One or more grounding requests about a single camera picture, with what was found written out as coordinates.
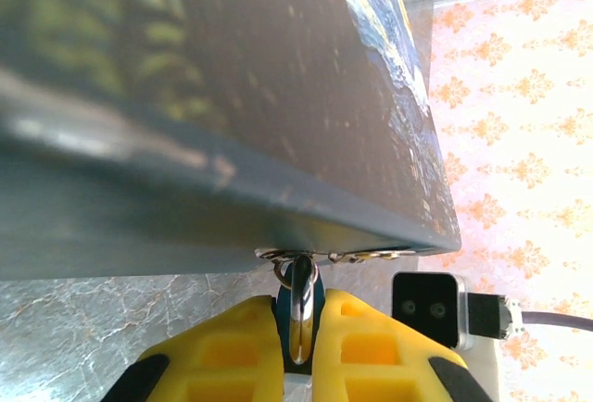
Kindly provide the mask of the starry night painted tin box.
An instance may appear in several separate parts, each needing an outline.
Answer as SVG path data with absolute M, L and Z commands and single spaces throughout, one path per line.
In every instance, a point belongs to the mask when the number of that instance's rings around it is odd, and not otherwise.
M 0 281 L 461 244 L 434 0 L 0 0 Z

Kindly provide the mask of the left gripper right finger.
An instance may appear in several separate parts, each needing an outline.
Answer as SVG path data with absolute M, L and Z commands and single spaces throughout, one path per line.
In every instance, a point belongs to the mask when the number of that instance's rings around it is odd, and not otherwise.
M 325 294 L 311 402 L 494 402 L 454 350 L 346 291 Z

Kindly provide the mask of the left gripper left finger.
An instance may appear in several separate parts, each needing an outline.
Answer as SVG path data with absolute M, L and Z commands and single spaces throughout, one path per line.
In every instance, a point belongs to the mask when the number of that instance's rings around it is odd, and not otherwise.
M 275 298 L 257 295 L 149 347 L 100 402 L 283 402 Z

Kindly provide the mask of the small blue padlock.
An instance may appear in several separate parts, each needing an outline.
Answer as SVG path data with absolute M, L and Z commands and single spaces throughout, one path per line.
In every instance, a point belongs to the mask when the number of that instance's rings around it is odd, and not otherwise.
M 280 282 L 274 316 L 284 361 L 284 372 L 312 375 L 313 353 L 325 290 L 318 265 L 312 255 L 295 254 L 274 265 Z

